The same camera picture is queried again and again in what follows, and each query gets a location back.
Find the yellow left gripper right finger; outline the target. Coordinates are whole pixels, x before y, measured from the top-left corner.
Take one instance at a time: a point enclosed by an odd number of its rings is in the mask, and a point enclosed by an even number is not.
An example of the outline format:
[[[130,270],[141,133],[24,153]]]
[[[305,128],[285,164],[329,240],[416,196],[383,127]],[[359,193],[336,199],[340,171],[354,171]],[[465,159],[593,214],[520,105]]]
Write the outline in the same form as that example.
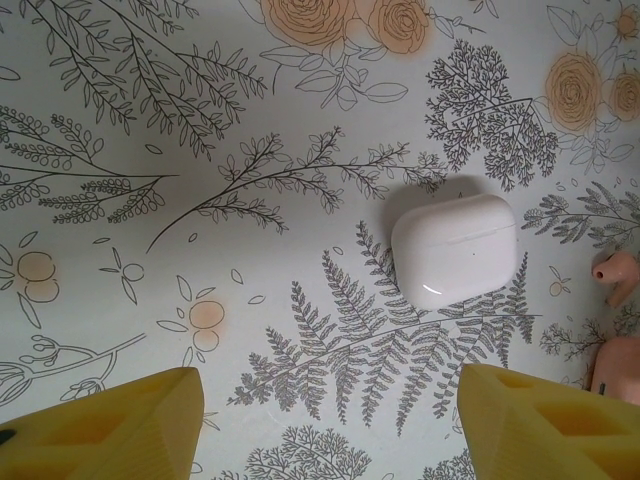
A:
[[[640,480],[640,407],[486,364],[458,410],[477,480]]]

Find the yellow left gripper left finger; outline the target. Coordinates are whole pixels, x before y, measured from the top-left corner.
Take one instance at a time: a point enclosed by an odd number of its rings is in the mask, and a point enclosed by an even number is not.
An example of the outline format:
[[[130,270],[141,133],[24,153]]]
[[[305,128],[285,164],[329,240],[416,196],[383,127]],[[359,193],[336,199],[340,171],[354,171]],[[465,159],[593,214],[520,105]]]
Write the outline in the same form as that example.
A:
[[[0,424],[0,480],[189,480],[204,416],[180,367]]]

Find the pink earbud charging case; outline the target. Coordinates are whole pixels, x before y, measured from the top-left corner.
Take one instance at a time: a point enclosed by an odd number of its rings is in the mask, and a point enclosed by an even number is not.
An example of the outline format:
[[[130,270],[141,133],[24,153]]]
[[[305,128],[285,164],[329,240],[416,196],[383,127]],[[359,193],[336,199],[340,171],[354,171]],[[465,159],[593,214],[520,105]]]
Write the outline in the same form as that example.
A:
[[[640,406],[640,337],[615,337],[603,343],[587,390]]]

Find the pink wireless earbud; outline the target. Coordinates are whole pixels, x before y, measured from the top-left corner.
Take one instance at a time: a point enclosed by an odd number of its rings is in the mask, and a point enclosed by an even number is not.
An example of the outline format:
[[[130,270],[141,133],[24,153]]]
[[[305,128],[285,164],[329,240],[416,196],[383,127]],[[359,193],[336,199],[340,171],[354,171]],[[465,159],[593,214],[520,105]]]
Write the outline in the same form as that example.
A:
[[[612,285],[606,303],[618,308],[640,285],[640,263],[626,252],[619,251],[592,269],[592,277],[604,285]]]

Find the white earbud charging case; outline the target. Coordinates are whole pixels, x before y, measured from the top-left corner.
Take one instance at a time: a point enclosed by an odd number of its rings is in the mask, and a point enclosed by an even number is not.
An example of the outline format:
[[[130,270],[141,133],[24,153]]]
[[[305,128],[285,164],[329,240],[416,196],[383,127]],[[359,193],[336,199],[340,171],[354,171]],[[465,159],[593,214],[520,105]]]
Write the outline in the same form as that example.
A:
[[[406,212],[392,229],[391,248],[400,293],[425,310],[498,290],[518,266],[513,210],[492,194]]]

